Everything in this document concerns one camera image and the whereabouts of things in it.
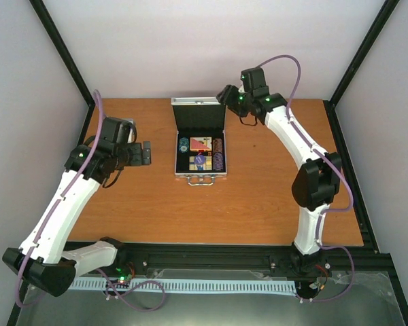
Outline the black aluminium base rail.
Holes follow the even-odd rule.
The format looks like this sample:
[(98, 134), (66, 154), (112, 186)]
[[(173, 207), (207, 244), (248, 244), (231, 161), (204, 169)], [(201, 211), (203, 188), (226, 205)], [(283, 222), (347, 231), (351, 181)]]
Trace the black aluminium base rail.
[(109, 276), (134, 271), (148, 276), (155, 270), (250, 270), (271, 276), (305, 276), (316, 273), (322, 252), (301, 255), (290, 246), (126, 243), (119, 258), (102, 268)]

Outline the blue playing card box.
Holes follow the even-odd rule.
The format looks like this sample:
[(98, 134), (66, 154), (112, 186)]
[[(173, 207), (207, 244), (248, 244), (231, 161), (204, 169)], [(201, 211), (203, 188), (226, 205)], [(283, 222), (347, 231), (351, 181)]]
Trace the blue playing card box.
[(197, 166), (194, 163), (194, 157), (195, 156), (190, 156), (189, 157), (189, 170), (212, 170), (212, 157), (211, 156), (205, 156), (206, 158), (206, 163), (202, 166)]

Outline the right black frame post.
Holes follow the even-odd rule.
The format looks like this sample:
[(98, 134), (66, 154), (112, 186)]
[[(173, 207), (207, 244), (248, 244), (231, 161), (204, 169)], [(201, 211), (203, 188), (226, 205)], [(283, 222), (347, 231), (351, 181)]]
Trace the right black frame post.
[(386, 0), (382, 4), (380, 10), (378, 11), (375, 19), (370, 25), (366, 35), (364, 36), (360, 46), (358, 47), (354, 57), (352, 58), (350, 64), (348, 65), (343, 77), (341, 78), (338, 86), (336, 87), (333, 95), (331, 96), (329, 103), (333, 109), (335, 109), (357, 74), (359, 68), (379, 37), (380, 33), (384, 29), (387, 21), (393, 14), (399, 0)]

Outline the red playing card deck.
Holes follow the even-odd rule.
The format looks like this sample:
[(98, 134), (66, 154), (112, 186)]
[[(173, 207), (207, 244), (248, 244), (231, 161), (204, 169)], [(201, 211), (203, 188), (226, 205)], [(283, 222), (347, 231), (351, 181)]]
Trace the red playing card deck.
[(190, 137), (190, 151), (212, 151), (211, 137)]

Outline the purple dealer button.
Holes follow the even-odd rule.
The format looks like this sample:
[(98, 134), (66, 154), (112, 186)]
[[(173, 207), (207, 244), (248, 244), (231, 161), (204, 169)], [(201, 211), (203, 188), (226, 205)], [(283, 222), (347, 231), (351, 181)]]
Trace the purple dealer button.
[(204, 163), (206, 163), (206, 158), (205, 158), (205, 156), (203, 156), (202, 154), (198, 154), (198, 155), (196, 155), (195, 157), (194, 157), (194, 163), (197, 165), (197, 166), (202, 166), (202, 165), (204, 165)]

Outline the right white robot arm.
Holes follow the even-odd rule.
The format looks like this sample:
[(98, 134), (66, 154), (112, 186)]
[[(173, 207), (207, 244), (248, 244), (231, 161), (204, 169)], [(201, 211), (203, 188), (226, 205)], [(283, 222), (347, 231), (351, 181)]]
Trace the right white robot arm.
[(254, 116), (292, 156), (298, 168), (291, 191), (299, 206), (299, 224), (290, 260), (294, 273), (308, 273), (319, 262), (326, 210), (339, 192), (340, 155), (319, 146), (295, 118), (286, 99), (278, 93), (269, 94), (268, 87), (255, 97), (227, 85), (216, 98), (239, 117)]

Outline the brown poker chip stack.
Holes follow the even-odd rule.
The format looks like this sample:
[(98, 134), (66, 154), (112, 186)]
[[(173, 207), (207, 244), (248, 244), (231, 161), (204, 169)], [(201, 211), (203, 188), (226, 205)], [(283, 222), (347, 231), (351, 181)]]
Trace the brown poker chip stack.
[(224, 146), (223, 146), (222, 139), (214, 139), (213, 140), (212, 149), (213, 149), (214, 155), (216, 155), (217, 153), (223, 153), (223, 148), (224, 148)]

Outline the electronics board with led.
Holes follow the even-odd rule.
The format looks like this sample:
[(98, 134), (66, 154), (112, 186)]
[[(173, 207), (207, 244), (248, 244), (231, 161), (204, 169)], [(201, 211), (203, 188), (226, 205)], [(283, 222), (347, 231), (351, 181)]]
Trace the electronics board with led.
[(133, 264), (128, 264), (125, 268), (117, 268), (116, 271), (119, 273), (117, 278), (111, 279), (112, 284), (115, 288), (127, 289), (131, 281), (135, 278), (135, 269)]

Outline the purple poker chip stack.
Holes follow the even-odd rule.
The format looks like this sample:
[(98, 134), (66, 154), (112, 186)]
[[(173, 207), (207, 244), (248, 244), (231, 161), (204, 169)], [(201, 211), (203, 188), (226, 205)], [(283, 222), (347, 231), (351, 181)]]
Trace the purple poker chip stack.
[(222, 171), (224, 169), (224, 156), (222, 153), (217, 152), (213, 155), (213, 168), (216, 171)]

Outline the aluminium poker case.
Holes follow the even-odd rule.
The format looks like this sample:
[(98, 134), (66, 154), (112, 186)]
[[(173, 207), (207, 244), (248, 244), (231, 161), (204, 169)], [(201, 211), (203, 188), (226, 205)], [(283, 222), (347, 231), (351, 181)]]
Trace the aluminium poker case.
[(175, 176), (206, 187), (227, 174), (226, 109), (214, 97), (174, 97)]

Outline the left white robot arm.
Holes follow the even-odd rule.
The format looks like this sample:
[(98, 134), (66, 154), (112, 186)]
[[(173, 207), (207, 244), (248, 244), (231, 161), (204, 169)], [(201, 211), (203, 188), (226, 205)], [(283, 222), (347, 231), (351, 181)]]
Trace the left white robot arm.
[(18, 248), (6, 249), (2, 257), (22, 280), (54, 297), (83, 274), (104, 267), (117, 274), (128, 265), (125, 245), (119, 240), (103, 237), (71, 251), (65, 250), (65, 244), (84, 207), (111, 173), (151, 163), (151, 143), (105, 143), (79, 175), (89, 153), (88, 143), (71, 151), (59, 187), (38, 224)]

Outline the left black frame post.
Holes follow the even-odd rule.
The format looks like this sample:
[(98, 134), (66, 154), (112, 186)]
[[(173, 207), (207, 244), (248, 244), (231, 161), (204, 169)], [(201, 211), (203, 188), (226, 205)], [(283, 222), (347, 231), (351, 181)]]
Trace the left black frame post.
[(64, 42), (55, 22), (53, 21), (45, 3), (42, 0), (29, 0), (31, 7), (34, 9), (39, 21), (47, 32), (51, 42), (53, 43), (58, 55), (62, 59), (67, 68), (74, 84), (77, 86), (82, 98), (89, 108), (93, 109), (95, 101), (84, 81), (78, 66), (76, 65), (66, 43)]

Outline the teal poker chip stack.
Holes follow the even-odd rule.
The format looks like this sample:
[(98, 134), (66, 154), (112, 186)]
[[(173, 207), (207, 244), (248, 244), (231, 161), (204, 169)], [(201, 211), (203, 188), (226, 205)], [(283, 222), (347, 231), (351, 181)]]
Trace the teal poker chip stack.
[(179, 145), (180, 146), (188, 146), (188, 144), (189, 144), (189, 138), (188, 137), (182, 137), (179, 140)]
[(181, 146), (179, 147), (179, 151), (180, 151), (181, 153), (186, 153), (186, 152), (188, 151), (188, 147), (187, 147), (186, 145), (181, 145)]

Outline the black frame post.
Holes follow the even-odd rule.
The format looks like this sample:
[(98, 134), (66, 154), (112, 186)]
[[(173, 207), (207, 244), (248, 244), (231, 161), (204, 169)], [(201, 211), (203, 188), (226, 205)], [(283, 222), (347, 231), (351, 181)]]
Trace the black frame post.
[(58, 55), (62, 59), (67, 68), (74, 84), (77, 86), (82, 98), (89, 108), (93, 109), (95, 101), (84, 81), (78, 66), (76, 65), (66, 43), (64, 42), (55, 22), (53, 21), (45, 3), (42, 0), (29, 0), (31, 7), (34, 9), (39, 21), (47, 32), (51, 42), (53, 43)]
[(386, 0), (382, 4), (380, 10), (378, 11), (375, 19), (370, 25), (366, 35), (364, 36), (360, 46), (358, 47), (354, 57), (352, 58), (350, 64), (348, 65), (343, 77), (341, 78), (338, 86), (336, 87), (333, 95), (331, 96), (329, 103), (333, 109), (335, 109), (357, 74), (359, 68), (379, 37), (380, 33), (384, 29), (387, 21), (393, 14), (399, 0)]

